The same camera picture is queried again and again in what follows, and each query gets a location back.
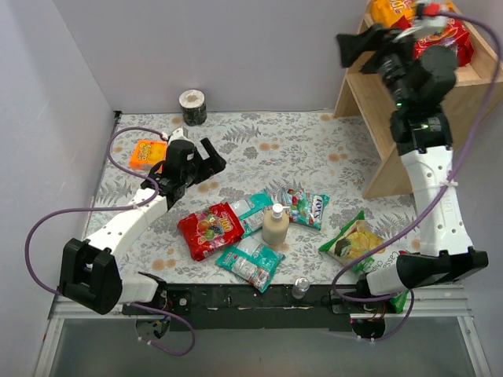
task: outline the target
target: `patterned table surface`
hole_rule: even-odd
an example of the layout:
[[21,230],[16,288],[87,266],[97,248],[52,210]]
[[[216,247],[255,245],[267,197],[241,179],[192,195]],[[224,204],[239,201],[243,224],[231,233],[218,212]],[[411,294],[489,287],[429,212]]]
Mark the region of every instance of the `patterned table surface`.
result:
[[[144,126],[171,132],[181,123],[177,114],[123,115],[118,130]],[[278,248],[286,259],[277,270],[274,284],[291,284],[298,276],[307,277],[312,284],[329,284],[341,265],[318,253],[318,248],[338,234],[360,210],[365,211],[369,229],[384,239],[414,219],[412,196],[362,198],[380,160],[361,118],[332,119],[320,112],[212,113],[203,126],[187,128],[191,140],[198,142],[209,137],[226,159],[227,168],[190,188],[184,198],[155,221],[119,262],[123,272],[153,273],[168,283],[242,283],[215,265],[220,253],[202,262],[193,261],[177,224],[194,211],[222,201],[231,203],[261,189],[274,194],[281,187],[302,188],[331,197],[320,232],[302,225],[290,226],[287,240]],[[123,134],[114,144],[113,156],[127,166],[141,138],[157,140],[148,133]],[[140,183],[107,163],[95,204],[124,205]],[[113,215],[92,214],[87,234],[95,232]],[[260,233],[254,237],[261,240]],[[418,233],[410,233],[398,245],[405,250],[417,250]],[[352,281],[354,276],[346,274],[340,283]]]

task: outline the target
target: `tabletop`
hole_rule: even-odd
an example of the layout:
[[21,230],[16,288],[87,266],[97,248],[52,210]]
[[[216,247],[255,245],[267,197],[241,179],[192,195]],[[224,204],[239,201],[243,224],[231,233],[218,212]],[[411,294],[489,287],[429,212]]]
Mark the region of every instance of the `tabletop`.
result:
[[[117,130],[143,126],[169,133],[182,125],[179,114],[122,115]],[[330,196],[321,231],[290,225],[286,241],[277,247],[286,258],[273,284],[292,284],[299,276],[307,277],[312,284],[330,284],[342,266],[320,254],[318,248],[333,239],[360,210],[365,212],[369,230],[384,239],[415,218],[411,195],[362,198],[380,162],[362,118],[333,119],[322,112],[217,112],[209,113],[202,126],[183,126],[199,150],[203,149],[199,140],[209,137],[227,161],[226,169],[191,187],[169,212],[153,222],[118,261],[122,272],[152,273],[168,283],[242,284],[241,278],[215,264],[219,252],[202,262],[193,261],[177,224],[192,212],[219,202],[232,203],[262,189],[273,196],[282,188]],[[140,139],[157,140],[157,136],[137,131],[122,134],[113,146],[113,157],[127,167]],[[107,162],[95,205],[125,205],[140,184],[140,179]],[[93,213],[86,234],[95,232],[113,216],[109,212]],[[253,236],[262,239],[260,232]],[[419,233],[410,233],[398,241],[398,246],[418,251]],[[354,279],[347,273],[340,283]]]

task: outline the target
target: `lid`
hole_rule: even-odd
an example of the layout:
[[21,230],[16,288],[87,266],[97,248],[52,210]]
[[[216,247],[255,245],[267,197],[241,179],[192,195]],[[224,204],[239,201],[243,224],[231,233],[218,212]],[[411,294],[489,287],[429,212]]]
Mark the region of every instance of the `lid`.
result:
[[204,103],[204,94],[199,90],[187,90],[178,100],[184,108],[200,108]]
[[283,206],[279,203],[273,205],[273,218],[280,219],[283,216]]
[[294,285],[301,291],[307,291],[309,289],[310,283],[306,277],[300,277],[295,281]]

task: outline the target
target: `white bottle cap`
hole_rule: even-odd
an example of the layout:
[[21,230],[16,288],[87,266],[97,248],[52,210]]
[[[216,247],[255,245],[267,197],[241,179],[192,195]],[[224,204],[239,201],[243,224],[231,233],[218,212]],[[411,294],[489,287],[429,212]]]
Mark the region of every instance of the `white bottle cap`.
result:
[[273,218],[281,219],[283,216],[283,206],[279,203],[273,205]]

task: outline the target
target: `wooden box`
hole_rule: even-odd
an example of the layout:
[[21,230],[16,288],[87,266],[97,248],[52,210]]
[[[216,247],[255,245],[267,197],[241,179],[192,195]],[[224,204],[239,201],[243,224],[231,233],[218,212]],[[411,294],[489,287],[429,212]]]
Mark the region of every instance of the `wooden box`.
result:
[[[370,14],[371,3],[372,1],[367,5],[358,32],[365,31],[374,23]],[[475,53],[469,65],[457,69],[457,85],[442,103],[450,121],[454,149],[459,149],[468,136],[497,60],[494,51],[480,33],[471,24],[465,26],[470,31]],[[365,190],[363,197],[366,199],[412,192],[409,177],[398,157],[396,144],[391,138],[389,129],[391,113],[396,109],[395,104],[379,75],[362,75],[358,72],[371,54],[364,53],[351,68],[347,69],[333,115],[334,118],[361,115],[379,152],[382,161]],[[503,99],[503,78],[500,76],[485,116],[494,110],[501,99]]]

